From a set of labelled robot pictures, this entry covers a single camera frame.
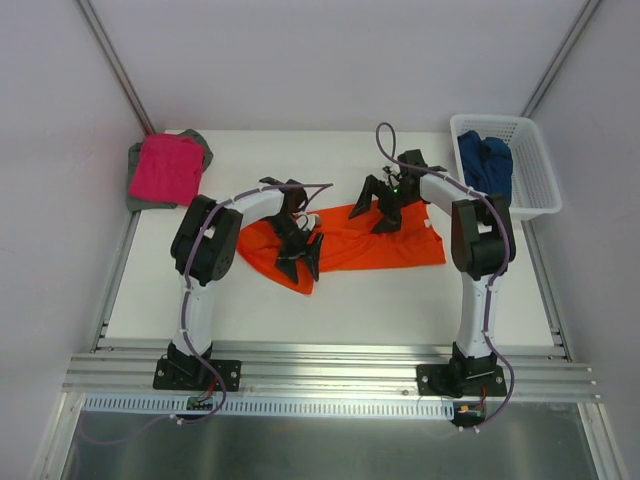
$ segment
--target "folded cloth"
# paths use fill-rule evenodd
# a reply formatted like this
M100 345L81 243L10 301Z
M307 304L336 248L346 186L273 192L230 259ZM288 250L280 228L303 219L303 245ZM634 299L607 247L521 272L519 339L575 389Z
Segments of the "folded cloth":
M427 221L427 209L414 203L402 209L402 229L372 234L382 214L373 202L371 209L349 220L353 205L318 210L324 233L320 251L320 272L406 268L445 263L442 239ZM302 259L297 260L298 284L275 267L280 240L266 221L256 222L240 232L238 253L264 276L296 292L310 294L313 278Z
M211 162L213 160L213 152L209 148L209 145L207 144L207 141L204 139L204 137L192 129L187 129L184 132L179 133L178 136L192 138L198 145L204 148L203 169L206 170L209 165L211 165ZM142 149L142 145L143 142L139 142L129 148L126 197L127 208L130 212L148 210L151 208L176 208L176 203L150 202L147 200L136 198L128 193L129 188L131 187L131 182L133 181L133 176L135 175L138 164L140 163L140 150Z
M475 130L458 137L464 181L479 192L501 193L511 204L511 149L499 138L480 140Z
M188 206L198 195L204 148L192 138L167 133L147 136L129 194L151 202Z

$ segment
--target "orange cloth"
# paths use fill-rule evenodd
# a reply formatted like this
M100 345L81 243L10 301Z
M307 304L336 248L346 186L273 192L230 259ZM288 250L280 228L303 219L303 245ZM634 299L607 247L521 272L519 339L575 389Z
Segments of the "orange cloth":
M445 263L442 239L433 227L426 227L427 210L421 202L402 209L402 229L394 233L372 234L382 219L377 202L371 210L349 220L353 205L316 212L322 219L314 231L324 233L320 251L320 272L334 270L375 270ZM266 221L244 228L238 239L238 253L264 276L300 293L310 294L313 278L298 259L298 284L275 267L280 240Z

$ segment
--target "red cloth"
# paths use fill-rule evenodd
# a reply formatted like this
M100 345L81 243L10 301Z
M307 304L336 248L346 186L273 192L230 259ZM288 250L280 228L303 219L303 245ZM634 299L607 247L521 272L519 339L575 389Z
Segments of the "red cloth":
M189 206L198 195L204 148L192 138L168 133L149 135L129 194L150 202Z
M429 217L422 202L402 209L402 229L394 233L372 234L382 219L377 202L371 210L349 220L353 205L318 210L324 233L320 249L320 272L335 270L375 270L440 265L446 262L442 239L426 226ZM266 221L243 228L238 238L238 253L258 272L296 292L310 294L313 278L302 259L298 265L298 284L275 267L280 240Z

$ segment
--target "gray floor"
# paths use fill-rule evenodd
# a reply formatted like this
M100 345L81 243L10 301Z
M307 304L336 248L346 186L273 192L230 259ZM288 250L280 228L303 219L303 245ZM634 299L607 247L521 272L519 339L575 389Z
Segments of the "gray floor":
M86 434L131 434L149 415L85 413ZM116 446L75 443L66 479L596 479L577 408L512 404L480 434L445 422L220 416L162 421Z

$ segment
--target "basket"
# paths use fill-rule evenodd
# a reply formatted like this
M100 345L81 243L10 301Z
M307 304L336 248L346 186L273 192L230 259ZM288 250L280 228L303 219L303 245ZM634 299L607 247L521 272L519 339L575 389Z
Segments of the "basket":
M530 220L562 207L558 184L549 162L538 126L533 120L506 115L454 115L451 137L458 178L464 183L458 136L475 130L480 138L497 137L513 155L513 193L509 212L514 220Z

